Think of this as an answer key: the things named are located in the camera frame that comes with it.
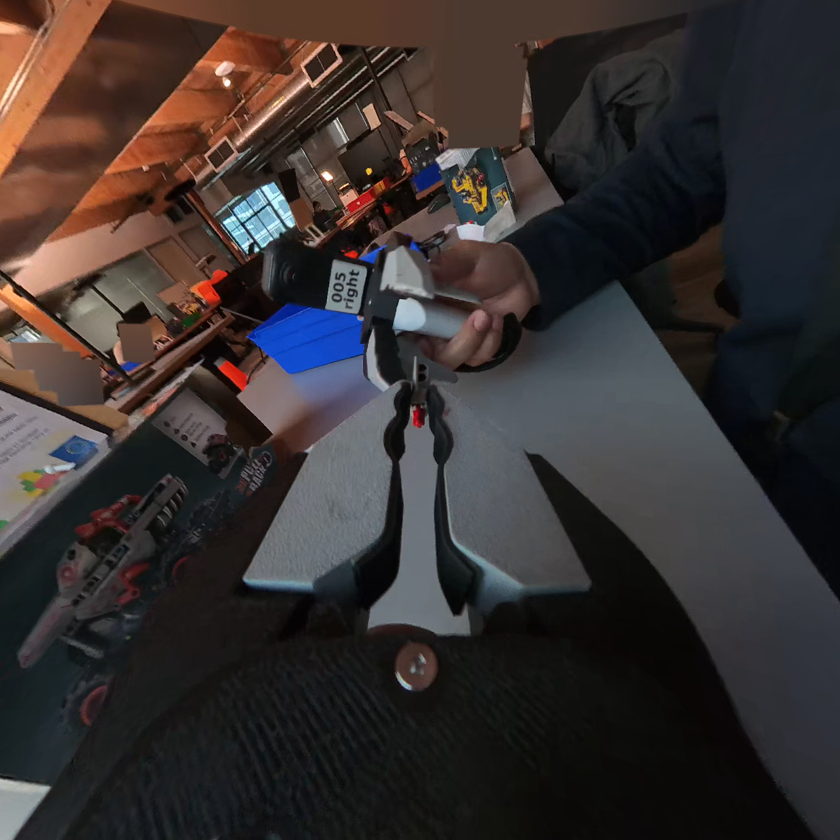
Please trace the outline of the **monster truck lego box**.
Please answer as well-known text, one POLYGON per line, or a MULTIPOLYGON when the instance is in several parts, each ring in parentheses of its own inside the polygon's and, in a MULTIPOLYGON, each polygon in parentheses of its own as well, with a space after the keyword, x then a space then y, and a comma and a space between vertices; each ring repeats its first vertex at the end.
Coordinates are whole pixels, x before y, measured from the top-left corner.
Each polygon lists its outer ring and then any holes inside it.
POLYGON ((90 730, 144 621, 289 459, 171 433, 165 413, 117 444, 2 555, 2 779, 48 785, 90 730))

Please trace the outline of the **white paper sheet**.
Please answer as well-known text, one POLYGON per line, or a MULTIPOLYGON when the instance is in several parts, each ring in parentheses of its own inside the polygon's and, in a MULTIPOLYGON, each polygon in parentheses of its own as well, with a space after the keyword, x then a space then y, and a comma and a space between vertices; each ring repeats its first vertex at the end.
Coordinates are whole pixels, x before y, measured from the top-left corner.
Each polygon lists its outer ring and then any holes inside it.
POLYGON ((506 203, 484 224, 467 222, 455 228, 458 241, 472 241, 495 244, 518 228, 518 220, 512 203, 506 203))

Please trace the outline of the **yellow vehicle lego box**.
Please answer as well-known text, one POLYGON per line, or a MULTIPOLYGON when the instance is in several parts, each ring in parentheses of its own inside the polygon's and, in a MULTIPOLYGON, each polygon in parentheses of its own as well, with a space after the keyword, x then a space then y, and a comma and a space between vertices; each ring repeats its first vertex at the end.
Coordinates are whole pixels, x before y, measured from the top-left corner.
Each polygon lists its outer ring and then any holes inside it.
POLYGON ((449 149, 436 164, 460 224, 485 226, 506 208, 515 213, 516 193, 498 147, 449 149))

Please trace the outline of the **person's right forearm navy sleeve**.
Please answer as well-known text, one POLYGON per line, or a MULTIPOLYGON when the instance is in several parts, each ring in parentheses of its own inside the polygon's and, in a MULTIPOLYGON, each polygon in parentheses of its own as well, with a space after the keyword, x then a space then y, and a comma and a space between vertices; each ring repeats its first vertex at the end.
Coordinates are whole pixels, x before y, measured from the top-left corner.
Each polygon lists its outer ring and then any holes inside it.
POLYGON ((522 325, 553 320, 614 281, 692 245, 723 217, 718 106, 682 98, 628 158, 505 240, 525 259, 539 302, 522 325))

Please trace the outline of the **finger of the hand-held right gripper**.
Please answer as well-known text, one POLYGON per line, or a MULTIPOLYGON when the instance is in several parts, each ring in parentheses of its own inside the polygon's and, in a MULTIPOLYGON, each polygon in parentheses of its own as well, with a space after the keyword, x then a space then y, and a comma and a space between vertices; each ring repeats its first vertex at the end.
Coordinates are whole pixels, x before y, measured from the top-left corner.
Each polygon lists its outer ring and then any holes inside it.
POLYGON ((430 353, 422 350, 419 339, 397 335, 393 326, 374 318, 365 334, 364 376, 379 390, 385 392, 394 385, 412 390, 411 376, 414 356, 427 365, 429 385, 454 384, 458 374, 434 362, 430 353))
POLYGON ((433 298, 432 270, 422 252, 398 246, 384 254, 380 290, 403 298, 433 298))

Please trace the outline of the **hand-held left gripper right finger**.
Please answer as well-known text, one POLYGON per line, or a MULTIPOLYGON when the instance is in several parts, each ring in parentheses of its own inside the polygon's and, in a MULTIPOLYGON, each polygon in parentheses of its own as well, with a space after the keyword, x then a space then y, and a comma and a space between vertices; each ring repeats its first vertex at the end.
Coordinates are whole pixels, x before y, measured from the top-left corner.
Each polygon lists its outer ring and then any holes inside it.
POLYGON ((451 613, 592 588, 526 452, 448 389, 427 390, 437 578, 451 613))

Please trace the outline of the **white printed sign board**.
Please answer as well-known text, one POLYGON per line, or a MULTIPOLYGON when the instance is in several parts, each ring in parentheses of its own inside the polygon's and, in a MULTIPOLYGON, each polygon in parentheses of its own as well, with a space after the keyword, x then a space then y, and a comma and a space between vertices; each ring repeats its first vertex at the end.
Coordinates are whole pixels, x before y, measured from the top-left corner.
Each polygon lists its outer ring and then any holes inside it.
POLYGON ((1 553, 108 449, 112 430, 13 385, 1 386, 1 553))

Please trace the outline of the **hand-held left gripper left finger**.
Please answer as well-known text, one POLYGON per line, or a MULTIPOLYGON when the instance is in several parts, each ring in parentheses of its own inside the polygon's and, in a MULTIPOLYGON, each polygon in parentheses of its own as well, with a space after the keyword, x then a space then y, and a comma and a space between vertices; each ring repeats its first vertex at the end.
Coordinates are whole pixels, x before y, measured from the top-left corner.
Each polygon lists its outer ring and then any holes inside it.
POLYGON ((243 577, 368 611, 400 564, 412 386, 393 384, 312 446, 243 577))

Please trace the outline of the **person's right hand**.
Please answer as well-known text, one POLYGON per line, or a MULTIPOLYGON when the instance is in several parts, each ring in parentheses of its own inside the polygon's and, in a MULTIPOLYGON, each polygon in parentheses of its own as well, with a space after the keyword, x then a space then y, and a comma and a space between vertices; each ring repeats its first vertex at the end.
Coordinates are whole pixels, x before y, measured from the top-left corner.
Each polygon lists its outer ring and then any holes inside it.
POLYGON ((429 261, 435 282, 480 300, 450 340, 421 337, 416 344, 431 361, 454 371, 490 362, 502 344, 504 319, 521 321, 540 302, 535 276, 522 254, 507 243, 458 241, 429 261))

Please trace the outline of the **blue plastic bin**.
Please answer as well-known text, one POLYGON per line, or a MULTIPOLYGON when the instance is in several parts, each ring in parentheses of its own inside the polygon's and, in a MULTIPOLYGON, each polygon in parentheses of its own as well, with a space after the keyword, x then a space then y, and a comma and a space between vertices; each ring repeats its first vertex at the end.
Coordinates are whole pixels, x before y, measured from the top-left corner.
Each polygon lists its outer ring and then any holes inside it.
POLYGON ((357 259, 291 239, 271 243, 260 288, 279 310, 249 340, 289 374, 360 356, 377 254, 357 259))

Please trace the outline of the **dark jacket on chair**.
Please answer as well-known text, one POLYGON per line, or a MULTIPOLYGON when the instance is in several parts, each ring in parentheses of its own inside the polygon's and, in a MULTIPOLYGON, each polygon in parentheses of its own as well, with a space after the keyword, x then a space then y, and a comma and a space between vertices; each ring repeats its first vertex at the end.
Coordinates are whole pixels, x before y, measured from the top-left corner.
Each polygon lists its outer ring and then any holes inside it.
POLYGON ((565 200, 625 161, 672 102, 683 32, 655 38, 590 71, 543 152, 565 200))

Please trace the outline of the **person's dark navy torso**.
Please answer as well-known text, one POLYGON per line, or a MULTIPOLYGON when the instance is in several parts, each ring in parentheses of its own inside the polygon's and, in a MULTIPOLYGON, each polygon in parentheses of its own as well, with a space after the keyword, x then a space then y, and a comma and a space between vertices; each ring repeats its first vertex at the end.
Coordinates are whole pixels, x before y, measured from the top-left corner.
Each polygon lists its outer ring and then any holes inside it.
POLYGON ((689 16, 680 105, 708 110, 738 322, 707 406, 838 595, 839 3, 689 16))

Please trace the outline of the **large paned window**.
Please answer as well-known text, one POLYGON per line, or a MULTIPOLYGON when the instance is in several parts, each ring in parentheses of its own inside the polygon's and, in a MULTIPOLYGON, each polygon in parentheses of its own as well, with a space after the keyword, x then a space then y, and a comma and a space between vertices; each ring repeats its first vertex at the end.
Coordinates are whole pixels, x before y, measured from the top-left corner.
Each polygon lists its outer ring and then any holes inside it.
POLYGON ((246 256, 296 227, 286 198, 273 182, 236 198, 216 219, 246 256))

